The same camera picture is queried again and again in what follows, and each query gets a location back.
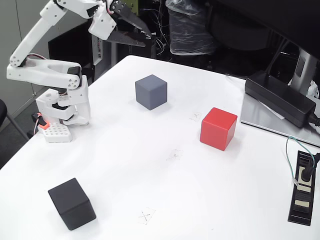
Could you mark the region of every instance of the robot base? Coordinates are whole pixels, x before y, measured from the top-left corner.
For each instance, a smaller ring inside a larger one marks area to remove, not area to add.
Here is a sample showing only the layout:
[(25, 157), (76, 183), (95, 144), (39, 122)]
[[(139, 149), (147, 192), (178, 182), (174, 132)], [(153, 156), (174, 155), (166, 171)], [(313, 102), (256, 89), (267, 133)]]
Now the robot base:
[(83, 75), (82, 80), (82, 86), (68, 89), (67, 94), (59, 95), (57, 90), (48, 89), (36, 99), (39, 112), (50, 125), (47, 129), (38, 126), (48, 143), (69, 143), (73, 138), (67, 126), (89, 123), (91, 109), (87, 77)]
[(68, 127), (58, 122), (50, 123), (50, 127), (47, 129), (38, 126), (38, 130), (48, 143), (70, 143), (72, 141)]

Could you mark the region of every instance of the red wire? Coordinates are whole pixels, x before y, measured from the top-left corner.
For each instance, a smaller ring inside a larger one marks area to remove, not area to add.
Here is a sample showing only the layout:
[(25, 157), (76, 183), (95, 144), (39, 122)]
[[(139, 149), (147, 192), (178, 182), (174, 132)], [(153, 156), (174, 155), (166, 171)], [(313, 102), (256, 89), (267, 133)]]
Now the red wire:
[(106, 11), (108, 12), (108, 14), (112, 15), (113, 13), (109, 9), (108, 0), (105, 1), (105, 5), (106, 5)]
[(29, 55), (28, 55), (28, 57), (30, 57), (30, 56), (34, 56), (34, 57), (37, 57), (37, 58), (40, 58), (40, 59), (45, 60), (45, 58), (44, 58), (44, 57), (42, 57), (42, 56), (40, 56), (40, 55), (36, 55), (36, 54), (29, 54)]

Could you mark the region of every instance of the table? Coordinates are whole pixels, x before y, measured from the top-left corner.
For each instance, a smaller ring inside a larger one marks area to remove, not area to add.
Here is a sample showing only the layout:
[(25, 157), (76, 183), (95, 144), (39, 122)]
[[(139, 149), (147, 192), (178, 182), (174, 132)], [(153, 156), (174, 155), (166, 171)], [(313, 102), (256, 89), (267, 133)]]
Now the table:
[[(149, 111), (135, 100), (135, 81), (151, 74), (168, 82), (168, 103)], [(47, 143), (37, 134), (0, 170), (0, 239), (319, 239), (319, 172), (311, 226), (287, 222), (293, 184), (285, 137), (238, 118), (225, 151), (199, 141), (201, 120), (213, 107), (240, 116), (244, 84), (125, 58), (90, 86), (92, 119), (70, 128), (71, 143)], [(295, 169), (303, 149), (292, 141), (288, 150)], [(97, 219), (69, 231), (48, 190), (72, 178)], [(139, 223), (148, 208), (152, 218)]]

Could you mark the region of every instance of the gray wall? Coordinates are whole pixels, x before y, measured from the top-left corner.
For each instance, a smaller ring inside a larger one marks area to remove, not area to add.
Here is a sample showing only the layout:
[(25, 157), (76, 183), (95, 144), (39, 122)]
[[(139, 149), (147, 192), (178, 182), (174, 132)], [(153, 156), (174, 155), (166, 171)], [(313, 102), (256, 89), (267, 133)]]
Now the gray wall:
[[(19, 113), (33, 98), (35, 92), (43, 86), (26, 82), (7, 80), (6, 68), (9, 57), (31, 28), (40, 19), (40, 11), (49, 0), (0, 0), (0, 99), (2, 99), (11, 114)], [(53, 26), (32, 52), (49, 57), (48, 41), (86, 22), (86, 19), (68, 11), (62, 20)]]

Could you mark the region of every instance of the black power adapter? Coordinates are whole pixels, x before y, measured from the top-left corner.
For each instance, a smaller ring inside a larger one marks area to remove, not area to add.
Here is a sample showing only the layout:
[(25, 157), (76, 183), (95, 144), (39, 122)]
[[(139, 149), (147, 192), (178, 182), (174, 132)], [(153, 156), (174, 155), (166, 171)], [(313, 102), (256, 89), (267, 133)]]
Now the black power adapter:
[(307, 123), (320, 124), (315, 102), (263, 71), (246, 79), (245, 92), (299, 128)]

